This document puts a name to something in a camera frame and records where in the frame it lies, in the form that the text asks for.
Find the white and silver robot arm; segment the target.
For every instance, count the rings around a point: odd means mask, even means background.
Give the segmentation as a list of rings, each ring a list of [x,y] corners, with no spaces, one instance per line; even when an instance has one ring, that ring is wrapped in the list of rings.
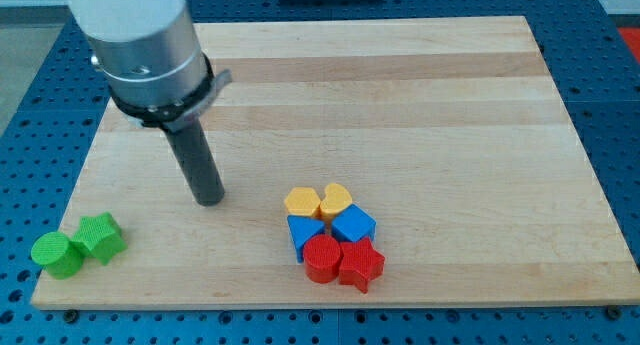
[[[66,0],[116,106],[143,127],[197,122],[231,73],[202,51],[187,0]]]

